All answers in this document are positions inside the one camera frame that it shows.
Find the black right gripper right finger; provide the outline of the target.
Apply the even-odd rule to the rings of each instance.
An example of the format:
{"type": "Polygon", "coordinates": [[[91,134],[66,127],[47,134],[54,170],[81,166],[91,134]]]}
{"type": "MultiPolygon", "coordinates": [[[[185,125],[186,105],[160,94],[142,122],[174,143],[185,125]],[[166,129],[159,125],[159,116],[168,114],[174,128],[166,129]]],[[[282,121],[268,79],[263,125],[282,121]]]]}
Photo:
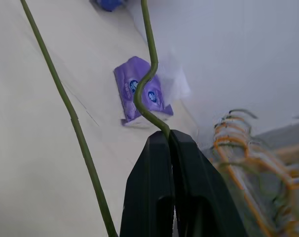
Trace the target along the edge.
{"type": "Polygon", "coordinates": [[[179,237],[248,237],[221,174],[191,136],[169,136],[179,237]]]}

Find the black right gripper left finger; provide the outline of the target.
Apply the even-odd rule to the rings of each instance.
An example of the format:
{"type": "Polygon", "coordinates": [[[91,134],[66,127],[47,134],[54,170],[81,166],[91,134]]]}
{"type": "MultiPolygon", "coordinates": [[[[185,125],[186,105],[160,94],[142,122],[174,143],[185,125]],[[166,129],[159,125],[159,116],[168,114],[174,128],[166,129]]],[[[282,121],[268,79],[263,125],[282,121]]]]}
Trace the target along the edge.
{"type": "Polygon", "coordinates": [[[148,137],[126,182],[119,237],[172,237],[174,184],[168,142],[148,137]]]}

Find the purple tissue box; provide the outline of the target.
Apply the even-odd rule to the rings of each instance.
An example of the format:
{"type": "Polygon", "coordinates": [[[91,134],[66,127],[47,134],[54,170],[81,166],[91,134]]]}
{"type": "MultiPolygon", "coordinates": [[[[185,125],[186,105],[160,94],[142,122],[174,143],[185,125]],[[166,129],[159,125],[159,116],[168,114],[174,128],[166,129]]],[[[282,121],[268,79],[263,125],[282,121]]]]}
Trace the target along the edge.
{"type": "MultiPolygon", "coordinates": [[[[121,120],[123,126],[151,127],[137,110],[134,95],[138,83],[150,70],[150,64],[137,56],[114,69],[115,80],[121,98],[125,118],[121,120]]],[[[165,55],[158,64],[158,70],[153,79],[146,84],[142,92],[142,103],[162,121],[174,115],[171,104],[190,94],[185,73],[173,55],[165,55]]]]}

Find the wooden clothes rack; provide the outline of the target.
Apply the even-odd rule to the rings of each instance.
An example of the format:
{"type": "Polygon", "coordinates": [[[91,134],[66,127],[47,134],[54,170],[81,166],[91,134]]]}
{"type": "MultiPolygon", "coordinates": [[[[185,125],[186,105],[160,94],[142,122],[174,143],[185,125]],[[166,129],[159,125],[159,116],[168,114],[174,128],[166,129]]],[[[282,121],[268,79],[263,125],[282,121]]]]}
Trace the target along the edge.
{"type": "Polygon", "coordinates": [[[283,163],[299,161],[299,144],[273,149],[272,151],[283,163]]]}

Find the purple blue tissue pack bag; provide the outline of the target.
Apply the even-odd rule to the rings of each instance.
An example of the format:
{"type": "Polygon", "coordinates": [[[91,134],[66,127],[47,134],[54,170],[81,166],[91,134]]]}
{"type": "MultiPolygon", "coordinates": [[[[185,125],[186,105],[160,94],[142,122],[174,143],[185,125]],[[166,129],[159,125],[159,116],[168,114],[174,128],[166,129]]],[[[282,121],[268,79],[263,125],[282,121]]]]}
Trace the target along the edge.
{"type": "Polygon", "coordinates": [[[92,3],[97,4],[101,9],[112,12],[118,7],[126,5],[128,0],[90,0],[92,3]]]}

